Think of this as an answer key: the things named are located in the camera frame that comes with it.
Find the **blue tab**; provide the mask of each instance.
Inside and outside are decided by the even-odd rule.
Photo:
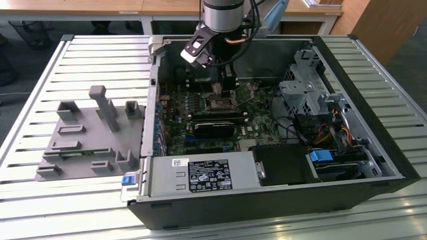
[[[121,186],[134,185],[134,176],[122,176],[121,178]]]
[[[316,162],[316,161],[322,162],[322,161],[333,160],[329,150],[313,150],[309,153],[309,158],[312,162]]]

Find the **slotted metal surface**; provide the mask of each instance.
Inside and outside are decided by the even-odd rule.
[[[88,89],[92,84],[102,84],[116,106],[129,99],[146,102],[148,38],[76,36],[70,42],[60,42],[0,149],[0,239],[358,240],[425,235],[425,115],[361,46],[346,37],[322,40],[423,177],[419,182],[376,196],[350,210],[168,231],[145,229],[128,211],[120,201],[120,176],[34,182],[36,167],[58,119],[54,110],[60,100],[77,99],[78,107],[93,107]],[[88,64],[97,70],[85,67]],[[328,79],[338,92],[333,79]]]

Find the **side panel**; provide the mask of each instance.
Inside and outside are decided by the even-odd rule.
[[[130,202],[128,208],[148,229],[176,229],[350,209],[373,196],[388,193],[401,181],[173,201]]]

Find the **wooden cabinet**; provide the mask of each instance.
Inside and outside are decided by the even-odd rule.
[[[342,0],[330,34],[353,34],[382,65],[427,16],[427,0]]]

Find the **power supply label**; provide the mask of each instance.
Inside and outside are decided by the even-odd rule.
[[[192,193],[233,189],[228,159],[189,161],[188,182]]]

